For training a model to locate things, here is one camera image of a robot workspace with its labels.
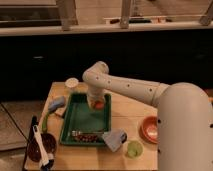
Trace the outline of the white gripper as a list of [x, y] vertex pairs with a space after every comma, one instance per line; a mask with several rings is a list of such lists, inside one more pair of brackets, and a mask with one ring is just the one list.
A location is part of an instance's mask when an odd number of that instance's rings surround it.
[[104, 102], [103, 89], [89, 85], [87, 90], [87, 99], [90, 103], [95, 103], [97, 101]]

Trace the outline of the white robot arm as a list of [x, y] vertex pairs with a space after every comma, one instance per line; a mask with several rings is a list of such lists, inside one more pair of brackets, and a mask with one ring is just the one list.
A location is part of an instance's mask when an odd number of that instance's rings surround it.
[[111, 76], [102, 61], [82, 79], [91, 100], [107, 89], [157, 109], [158, 171], [213, 171], [213, 105], [200, 87]]

